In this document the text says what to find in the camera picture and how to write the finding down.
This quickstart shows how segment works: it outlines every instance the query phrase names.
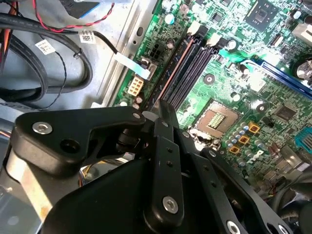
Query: white label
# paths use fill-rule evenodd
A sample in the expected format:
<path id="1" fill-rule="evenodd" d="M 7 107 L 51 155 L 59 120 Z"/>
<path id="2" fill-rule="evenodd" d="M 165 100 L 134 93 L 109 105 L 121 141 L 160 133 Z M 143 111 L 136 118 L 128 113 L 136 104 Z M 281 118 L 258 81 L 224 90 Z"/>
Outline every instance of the white label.
<path id="1" fill-rule="evenodd" d="M 35 46 L 38 47 L 38 49 L 40 49 L 44 55 L 48 55 L 50 53 L 55 52 L 54 47 L 47 40 L 42 40 L 37 44 L 35 44 Z"/>
<path id="2" fill-rule="evenodd" d="M 92 31 L 79 32 L 80 42 L 87 44 L 96 44 L 96 37 Z"/>

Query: ram slot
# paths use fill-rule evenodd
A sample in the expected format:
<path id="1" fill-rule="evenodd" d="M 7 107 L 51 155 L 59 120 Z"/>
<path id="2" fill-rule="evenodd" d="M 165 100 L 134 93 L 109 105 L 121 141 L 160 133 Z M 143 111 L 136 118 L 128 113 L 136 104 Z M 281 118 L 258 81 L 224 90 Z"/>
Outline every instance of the ram slot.
<path id="1" fill-rule="evenodd" d="M 168 100 L 168 102 L 172 104 L 176 110 L 186 99 L 187 95 L 194 87 L 198 78 L 207 67 L 211 58 L 218 53 L 219 48 L 217 47 L 203 48 L 201 51 L 198 52 L 196 58 L 194 59 L 194 62 L 184 74 L 180 84 L 177 86 L 174 92 L 171 93 L 171 98 Z"/>
<path id="2" fill-rule="evenodd" d="M 187 71 L 187 68 L 192 64 L 192 61 L 194 60 L 194 57 L 196 56 L 200 48 L 199 44 L 200 44 L 200 41 L 195 40 L 194 44 L 191 46 L 190 50 L 187 52 L 186 56 L 184 57 L 184 60 L 179 66 L 177 72 L 175 73 L 172 80 L 168 84 L 164 94 L 160 97 L 161 99 L 168 100 L 170 98 L 171 93 L 175 90 L 175 88 L 180 83 L 180 80 L 183 77 L 183 74 Z"/>
<path id="3" fill-rule="evenodd" d="M 151 107 L 155 104 L 155 102 L 164 94 L 164 91 L 166 90 L 171 79 L 177 72 L 180 64 L 183 62 L 184 57 L 187 55 L 193 43 L 194 43 L 193 37 L 187 36 L 178 46 L 174 55 L 170 59 L 167 68 L 164 70 L 161 78 L 155 85 L 148 101 L 145 103 L 144 105 L 145 110 L 151 109 Z"/>

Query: blue component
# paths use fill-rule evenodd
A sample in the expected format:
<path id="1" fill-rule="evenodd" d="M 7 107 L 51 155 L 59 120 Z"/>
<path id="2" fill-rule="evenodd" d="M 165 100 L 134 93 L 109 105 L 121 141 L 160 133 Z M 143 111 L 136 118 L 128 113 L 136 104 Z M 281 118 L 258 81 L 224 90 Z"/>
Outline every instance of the blue component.
<path id="1" fill-rule="evenodd" d="M 303 129 L 294 138 L 296 145 L 304 148 L 309 154 L 312 154 L 312 128 Z"/>
<path id="2" fill-rule="evenodd" d="M 88 15 L 91 11 L 93 11 L 94 9 L 96 9 L 98 6 L 99 6 L 99 4 L 96 5 L 95 7 L 91 8 L 88 12 L 86 12 L 83 16 L 81 16 L 80 19 L 83 18 L 83 17 L 85 17 L 86 15 Z"/>
<path id="3" fill-rule="evenodd" d="M 280 81 L 287 87 L 295 90 L 296 92 L 312 100 L 312 89 L 299 82 L 295 77 L 287 75 L 286 73 L 282 72 L 281 70 L 277 69 L 273 65 L 267 63 L 266 61 L 261 59 L 257 60 L 248 59 L 243 61 L 242 63 L 262 68 L 271 77 L 275 78 L 276 80 Z"/>

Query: black wire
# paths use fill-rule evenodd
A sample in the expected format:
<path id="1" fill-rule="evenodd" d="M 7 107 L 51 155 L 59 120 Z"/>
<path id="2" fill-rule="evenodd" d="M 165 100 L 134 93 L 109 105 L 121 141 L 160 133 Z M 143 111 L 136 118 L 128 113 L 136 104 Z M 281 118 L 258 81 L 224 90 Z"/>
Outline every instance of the black wire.
<path id="1" fill-rule="evenodd" d="M 32 32 L 32 33 L 36 33 L 42 36 L 46 36 L 46 37 L 49 37 L 51 39 L 54 39 L 62 43 L 63 45 L 71 49 L 74 52 L 74 54 L 78 54 L 78 58 L 82 59 L 84 63 L 84 67 L 85 67 L 82 81 L 78 85 L 65 86 L 63 89 L 64 93 L 81 90 L 90 84 L 92 80 L 92 76 L 93 76 L 93 71 L 92 71 L 92 66 L 88 58 L 81 51 L 81 48 L 78 47 L 71 39 L 69 39 L 65 35 L 54 34 L 49 31 L 46 31 L 45 29 L 42 28 L 42 26 L 38 22 L 34 20 L 16 17 L 16 16 L 10 16 L 7 14 L 2 14 L 2 13 L 0 13 L 0 28 L 9 28 L 13 30 Z M 72 34 L 77 34 L 78 32 L 66 30 L 64 31 L 64 33 L 72 35 Z M 49 86 L 47 93 L 50 93 L 50 94 L 58 93 L 59 88 L 60 88 L 59 86 Z"/>
<path id="2" fill-rule="evenodd" d="M 19 7 L 19 5 L 17 4 L 17 7 L 14 7 L 11 3 L 9 3 L 8 1 L 3 1 L 4 3 L 6 3 L 6 4 L 8 4 L 10 7 L 12 7 L 15 11 L 16 11 L 16 13 L 19 15 L 19 16 L 21 16 L 21 17 L 24 17 L 23 15 L 22 15 L 22 13 L 19 11 L 19 9 L 18 9 L 18 7 Z"/>
<path id="3" fill-rule="evenodd" d="M 44 108 L 41 108 L 41 109 L 35 109 L 35 108 L 31 108 L 31 107 L 28 107 L 28 106 L 20 106 L 20 105 L 14 105 L 14 104 L 8 104 L 8 103 L 0 103 L 0 105 L 2 106 L 8 106 L 8 107 L 13 107 L 13 108 L 22 108 L 22 109 L 29 109 L 29 110 L 36 110 L 36 111 L 44 111 L 44 110 L 47 110 L 49 109 L 54 103 L 56 103 L 56 101 L 58 100 L 58 98 L 60 97 L 64 87 L 65 87 L 65 84 L 66 84 L 66 81 L 67 81 L 67 69 L 66 69 L 66 64 L 65 64 L 65 61 L 63 59 L 63 57 L 60 55 L 59 52 L 55 51 L 55 53 L 59 56 L 62 64 L 63 64 L 63 68 L 64 68 L 64 81 L 63 81 L 63 85 L 61 86 L 59 92 L 58 92 L 58 95 L 56 96 L 56 98 L 54 99 L 54 101 L 48 105 L 47 107 L 44 107 Z"/>
<path id="4" fill-rule="evenodd" d="M 113 44 L 102 33 L 99 33 L 97 31 L 93 31 L 93 33 L 94 33 L 94 36 L 97 36 L 103 42 L 105 42 L 108 45 L 108 47 L 111 48 L 111 50 L 114 52 L 114 54 L 118 53 L 118 50 L 116 49 L 116 47 L 114 47 Z"/>

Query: metal screw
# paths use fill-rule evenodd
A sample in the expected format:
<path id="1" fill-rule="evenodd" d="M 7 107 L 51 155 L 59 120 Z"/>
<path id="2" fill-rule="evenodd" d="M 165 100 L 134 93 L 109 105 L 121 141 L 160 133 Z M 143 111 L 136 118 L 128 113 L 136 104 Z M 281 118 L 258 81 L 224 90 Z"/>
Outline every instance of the metal screw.
<path id="1" fill-rule="evenodd" d="M 289 234 L 286 228 L 284 228 L 282 225 L 279 225 L 278 227 L 282 231 L 283 234 Z"/>
<path id="2" fill-rule="evenodd" d="M 166 196 L 163 198 L 162 205 L 164 206 L 166 211 L 172 214 L 176 214 L 179 210 L 176 200 L 174 200 L 170 196 Z"/>
<path id="3" fill-rule="evenodd" d="M 164 126 L 169 127 L 169 125 L 168 125 L 165 121 L 162 121 L 161 123 L 162 123 Z"/>
<path id="4" fill-rule="evenodd" d="M 141 118 L 141 116 L 140 116 L 139 114 L 137 114 L 137 113 L 133 113 L 133 116 L 134 116 L 135 118 Z"/>
<path id="5" fill-rule="evenodd" d="M 226 222 L 226 226 L 228 227 L 231 234 L 240 234 L 240 230 L 234 222 L 229 220 Z"/>
<path id="6" fill-rule="evenodd" d="M 190 137 L 190 134 L 188 134 L 187 132 L 183 132 L 182 133 L 186 138 L 189 138 Z"/>
<path id="7" fill-rule="evenodd" d="M 216 157 L 216 154 L 215 154 L 215 152 L 213 152 L 213 151 L 209 151 L 209 154 L 212 156 L 212 157 Z"/>
<path id="8" fill-rule="evenodd" d="M 46 122 L 37 122 L 33 124 L 33 130 L 35 133 L 46 135 L 50 134 L 53 128 L 50 124 Z"/>

